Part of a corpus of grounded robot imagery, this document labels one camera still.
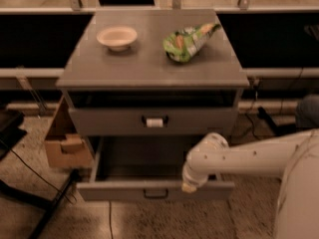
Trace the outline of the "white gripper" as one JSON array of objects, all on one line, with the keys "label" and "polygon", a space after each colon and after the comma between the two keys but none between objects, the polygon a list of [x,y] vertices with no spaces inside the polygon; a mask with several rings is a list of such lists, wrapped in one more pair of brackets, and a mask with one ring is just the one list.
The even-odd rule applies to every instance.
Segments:
[{"label": "white gripper", "polygon": [[181,190],[185,193],[194,193],[196,189],[205,185],[208,181],[208,175],[194,171],[188,164],[182,168]]}]

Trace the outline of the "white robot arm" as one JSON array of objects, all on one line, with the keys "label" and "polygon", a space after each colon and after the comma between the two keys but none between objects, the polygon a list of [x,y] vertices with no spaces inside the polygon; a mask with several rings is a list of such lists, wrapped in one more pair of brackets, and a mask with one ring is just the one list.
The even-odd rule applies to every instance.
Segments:
[{"label": "white robot arm", "polygon": [[209,133],[188,152],[181,188],[193,193],[216,173],[280,178],[274,239],[319,239],[318,129],[237,146]]}]

